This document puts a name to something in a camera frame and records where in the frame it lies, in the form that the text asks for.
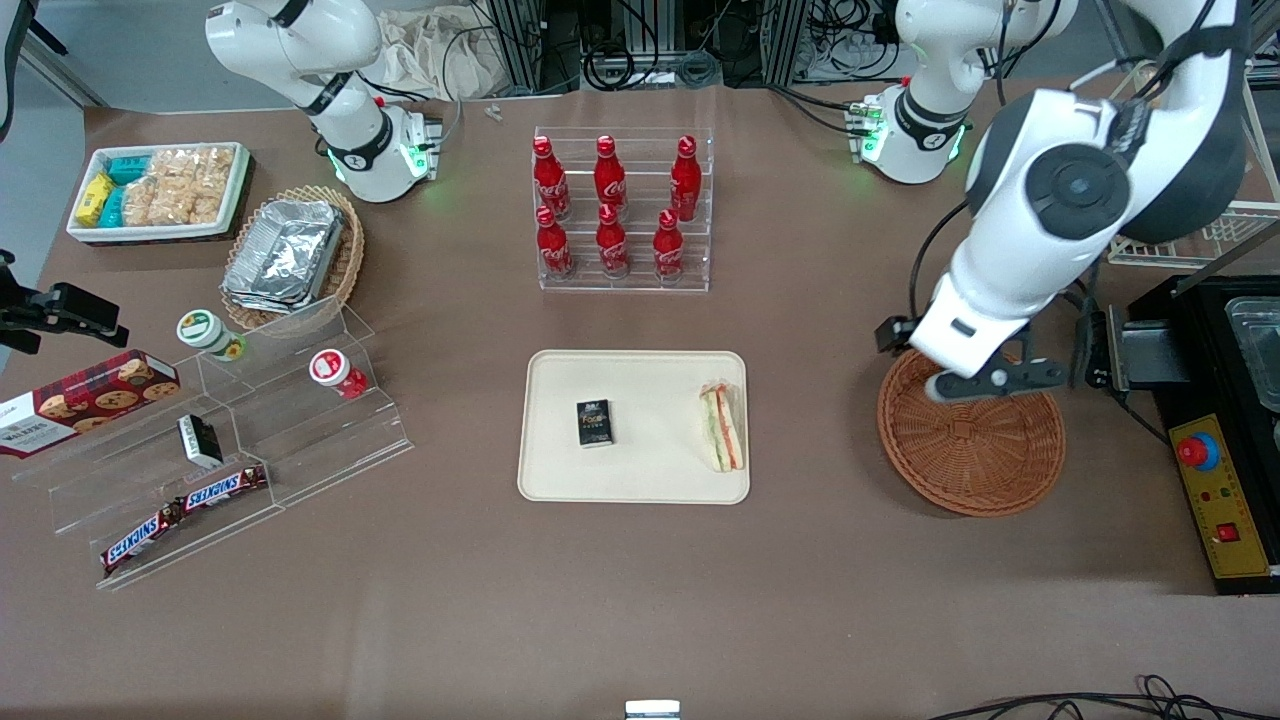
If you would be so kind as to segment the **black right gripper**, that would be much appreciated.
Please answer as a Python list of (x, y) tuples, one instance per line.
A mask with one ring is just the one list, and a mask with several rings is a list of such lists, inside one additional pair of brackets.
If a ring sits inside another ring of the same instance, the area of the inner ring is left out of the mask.
[(128, 328), (119, 323), (120, 309), (97, 295), (69, 283), (47, 291), (19, 284), (3, 290), (1, 345), (36, 355), (45, 334), (82, 334), (116, 348), (129, 343)]

